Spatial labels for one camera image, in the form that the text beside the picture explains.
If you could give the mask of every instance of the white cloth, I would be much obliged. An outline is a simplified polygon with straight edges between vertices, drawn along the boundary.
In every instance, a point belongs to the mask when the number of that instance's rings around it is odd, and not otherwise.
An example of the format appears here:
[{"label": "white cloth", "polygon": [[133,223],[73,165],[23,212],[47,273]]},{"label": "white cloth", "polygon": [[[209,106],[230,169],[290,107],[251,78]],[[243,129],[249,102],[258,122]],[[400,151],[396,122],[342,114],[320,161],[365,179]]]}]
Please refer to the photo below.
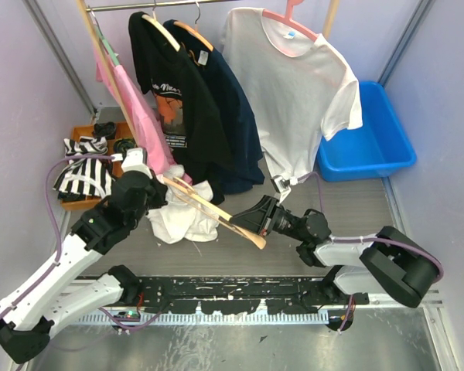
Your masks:
[{"label": "white cloth", "polygon": [[251,104],[271,175],[298,178],[312,171],[322,135],[362,126],[359,84],[321,34],[313,42],[263,10],[230,11],[223,56]]},{"label": "white cloth", "polygon": [[[169,178],[182,175],[184,175],[184,170],[179,165],[170,166],[170,169],[165,173],[165,176]],[[193,188],[206,201],[210,201],[213,198],[213,191],[208,182],[193,185]],[[179,191],[177,191],[177,194],[194,202]],[[165,243],[176,243],[183,238],[190,241],[208,242],[218,237],[218,222],[178,199],[171,187],[169,187],[165,199],[168,205],[160,209],[149,210],[146,215],[152,224],[153,233],[157,238]],[[202,208],[199,203],[195,203],[195,205]],[[211,215],[215,215],[208,209],[205,211]]]}]

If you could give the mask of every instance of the white t-shirt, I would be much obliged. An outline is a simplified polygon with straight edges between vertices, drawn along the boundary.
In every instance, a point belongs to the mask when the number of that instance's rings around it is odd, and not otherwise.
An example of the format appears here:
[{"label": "white t-shirt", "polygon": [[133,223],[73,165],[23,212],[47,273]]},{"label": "white t-shirt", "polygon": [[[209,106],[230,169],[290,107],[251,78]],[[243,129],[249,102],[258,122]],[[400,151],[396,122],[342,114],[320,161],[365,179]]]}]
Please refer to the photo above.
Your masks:
[{"label": "white t-shirt", "polygon": [[271,175],[300,177],[312,171],[322,135],[362,126],[359,84],[321,34],[313,42],[262,13],[230,11],[223,56],[253,109]]}]

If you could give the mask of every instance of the striped cloth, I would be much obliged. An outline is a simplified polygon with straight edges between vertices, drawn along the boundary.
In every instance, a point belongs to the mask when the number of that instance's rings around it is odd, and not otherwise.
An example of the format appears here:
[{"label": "striped cloth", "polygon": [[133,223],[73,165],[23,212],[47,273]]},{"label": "striped cloth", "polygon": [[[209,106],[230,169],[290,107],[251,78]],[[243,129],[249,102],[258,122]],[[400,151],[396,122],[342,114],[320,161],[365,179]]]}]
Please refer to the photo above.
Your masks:
[{"label": "striped cloth", "polygon": [[[79,142],[64,139],[66,156],[102,155],[107,152],[105,138],[81,137]],[[83,158],[69,162],[55,181],[53,189],[57,192],[98,196],[104,198],[111,194],[112,177],[104,163],[94,158]]]}]

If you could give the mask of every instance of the gray floor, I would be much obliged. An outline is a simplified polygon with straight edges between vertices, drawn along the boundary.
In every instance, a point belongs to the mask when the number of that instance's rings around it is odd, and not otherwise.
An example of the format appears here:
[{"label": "gray floor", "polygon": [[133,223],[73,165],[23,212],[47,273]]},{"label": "gray floor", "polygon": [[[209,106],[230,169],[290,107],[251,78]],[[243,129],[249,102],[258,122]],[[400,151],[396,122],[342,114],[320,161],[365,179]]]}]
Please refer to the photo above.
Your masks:
[{"label": "gray floor", "polygon": [[129,337],[70,326],[53,344],[78,349],[105,334],[83,352],[47,349],[28,371],[440,369],[421,309],[357,309],[342,335],[324,325],[149,326]]},{"label": "gray floor", "polygon": [[[265,163],[261,163],[265,175]],[[234,215],[256,204],[264,194],[273,195],[270,182],[251,191],[228,196],[220,207]],[[385,191],[381,180],[322,183],[329,226],[337,236],[376,233],[391,225]],[[316,180],[312,177],[294,187],[284,206],[301,216],[308,208],[319,208]],[[80,212],[72,213],[70,223]],[[118,244],[85,274],[99,275],[114,265],[124,264],[137,275],[319,275],[325,270],[305,266],[295,252],[298,242],[272,233],[267,246],[259,250],[247,240],[219,228],[216,241],[167,245],[153,237],[148,220],[141,221],[131,236]]]}]

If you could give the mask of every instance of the pink hanger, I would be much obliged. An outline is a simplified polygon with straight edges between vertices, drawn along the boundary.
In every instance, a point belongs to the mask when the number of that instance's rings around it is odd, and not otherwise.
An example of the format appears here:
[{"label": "pink hanger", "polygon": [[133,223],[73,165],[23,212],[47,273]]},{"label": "pink hanger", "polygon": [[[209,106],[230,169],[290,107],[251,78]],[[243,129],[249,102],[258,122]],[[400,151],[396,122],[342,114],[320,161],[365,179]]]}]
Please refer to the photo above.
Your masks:
[{"label": "pink hanger", "polygon": [[300,32],[304,36],[309,37],[312,41],[316,41],[318,39],[318,35],[315,34],[313,31],[308,29],[307,27],[303,26],[300,23],[292,20],[292,9],[303,2],[304,0],[288,0],[287,1],[287,10],[285,10],[285,15],[279,15],[277,13],[270,12],[269,10],[263,10],[263,16],[265,18],[274,19],[284,25],[287,25],[296,31]]}]

